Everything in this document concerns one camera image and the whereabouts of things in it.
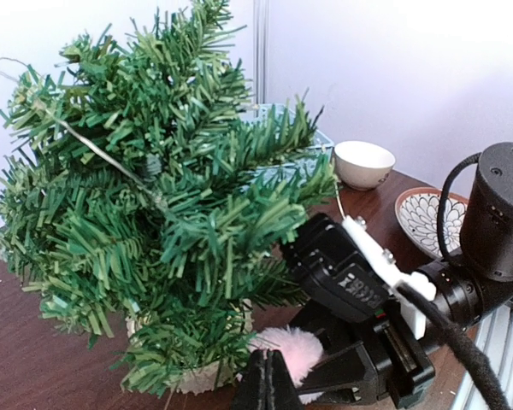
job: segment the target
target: table surface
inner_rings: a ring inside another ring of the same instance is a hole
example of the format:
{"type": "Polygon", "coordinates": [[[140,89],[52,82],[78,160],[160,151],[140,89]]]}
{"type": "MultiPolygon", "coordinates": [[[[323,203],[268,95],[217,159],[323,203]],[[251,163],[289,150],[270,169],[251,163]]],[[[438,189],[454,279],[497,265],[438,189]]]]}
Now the table surface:
{"type": "MultiPolygon", "coordinates": [[[[369,192],[344,190],[342,203],[352,216],[361,215],[368,232],[390,249],[399,267],[406,272],[428,261],[403,234],[395,218],[394,203],[399,194],[422,182],[392,173],[378,189],[369,192]]],[[[336,201],[318,208],[340,220],[336,201]]],[[[254,326],[283,326],[297,312],[294,307],[255,311],[254,326]]],[[[117,352],[127,346],[127,335],[101,339],[87,349],[87,336],[65,335],[56,331],[49,320],[38,318],[38,296],[25,294],[18,280],[6,272],[0,261],[0,410],[163,410],[168,395],[122,392],[120,381],[125,369],[111,371],[119,358],[117,352]]],[[[116,335],[125,334],[125,324],[114,317],[111,325],[116,335]]],[[[450,350],[442,348],[432,355],[437,377],[426,400],[416,409],[447,409],[451,405],[464,370],[450,350]]],[[[234,390],[226,387],[202,395],[173,395],[171,410],[227,410],[234,390]]],[[[395,407],[385,399],[368,407],[319,407],[308,410],[361,408],[390,410],[395,407]]]]}

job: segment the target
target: bowl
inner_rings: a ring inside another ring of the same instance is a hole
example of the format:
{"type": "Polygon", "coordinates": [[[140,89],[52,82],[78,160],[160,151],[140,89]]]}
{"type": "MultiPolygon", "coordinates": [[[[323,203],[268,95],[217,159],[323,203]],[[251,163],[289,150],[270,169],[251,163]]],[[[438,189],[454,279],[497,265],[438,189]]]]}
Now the bowl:
{"type": "Polygon", "coordinates": [[[395,161],[390,151],[373,143],[344,141],[334,147],[335,172],[355,190],[372,190],[382,184],[395,161]]]}
{"type": "MultiPolygon", "coordinates": [[[[413,188],[403,192],[395,202],[395,216],[410,241],[430,258],[442,257],[437,239],[437,213],[441,190],[413,188]]],[[[468,200],[449,194],[445,209],[445,243],[449,252],[460,247],[460,231],[468,200]]]]}

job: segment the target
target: black cable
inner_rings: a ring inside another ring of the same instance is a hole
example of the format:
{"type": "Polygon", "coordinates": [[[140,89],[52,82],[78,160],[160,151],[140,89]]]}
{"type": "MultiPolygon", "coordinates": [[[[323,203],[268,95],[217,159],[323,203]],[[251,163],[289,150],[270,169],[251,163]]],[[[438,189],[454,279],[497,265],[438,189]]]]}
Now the black cable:
{"type": "Polygon", "coordinates": [[[439,249],[445,261],[450,263],[453,266],[459,266],[460,264],[452,258],[451,254],[446,247],[445,242],[445,211],[446,211],[446,200],[448,199],[449,194],[451,193],[452,183],[454,179],[463,171],[465,168],[470,165],[476,164],[479,162],[479,158],[481,157],[481,153],[473,154],[472,156],[467,157],[465,160],[460,162],[456,167],[448,174],[445,180],[445,184],[443,185],[443,190],[441,191],[441,198],[439,199],[439,209],[437,210],[437,241],[439,242],[439,249]]]}
{"type": "Polygon", "coordinates": [[[475,386],[491,410],[512,410],[490,365],[462,328],[444,316],[437,307],[408,284],[400,284],[398,292],[414,304],[432,322],[460,363],[468,370],[475,386]]]}

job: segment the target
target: pink pom-pom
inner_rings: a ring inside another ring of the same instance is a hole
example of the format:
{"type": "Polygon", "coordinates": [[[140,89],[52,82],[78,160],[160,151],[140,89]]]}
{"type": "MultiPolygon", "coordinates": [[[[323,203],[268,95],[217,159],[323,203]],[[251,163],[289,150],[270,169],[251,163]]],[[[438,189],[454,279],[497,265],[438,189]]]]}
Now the pink pom-pom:
{"type": "MultiPolygon", "coordinates": [[[[323,355],[321,342],[314,334],[298,328],[268,328],[257,334],[250,343],[249,350],[279,350],[283,355],[287,370],[295,387],[300,387],[311,369],[323,355]]],[[[301,395],[300,400],[307,404],[321,394],[301,395]]]]}

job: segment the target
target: light blue basket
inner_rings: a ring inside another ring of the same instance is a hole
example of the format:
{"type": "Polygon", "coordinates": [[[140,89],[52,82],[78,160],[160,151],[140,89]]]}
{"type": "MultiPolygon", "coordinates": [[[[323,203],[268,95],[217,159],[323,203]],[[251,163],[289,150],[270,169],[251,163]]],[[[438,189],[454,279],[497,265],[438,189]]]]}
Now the light blue basket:
{"type": "MultiPolygon", "coordinates": [[[[259,104],[258,108],[252,112],[244,115],[243,119],[248,121],[265,121],[268,118],[268,113],[275,106],[275,115],[281,116],[287,109],[285,104],[259,104]]],[[[294,121],[295,113],[289,109],[291,122],[294,121]]],[[[314,158],[302,159],[295,162],[287,162],[277,166],[261,167],[256,170],[256,173],[264,171],[264,181],[270,180],[277,173],[281,173],[282,179],[290,179],[297,169],[307,169],[308,173],[312,174],[315,170],[317,163],[316,157],[318,153],[323,153],[330,160],[333,154],[334,143],[323,132],[317,130],[314,135],[314,143],[307,148],[309,151],[316,153],[314,158]]]]}

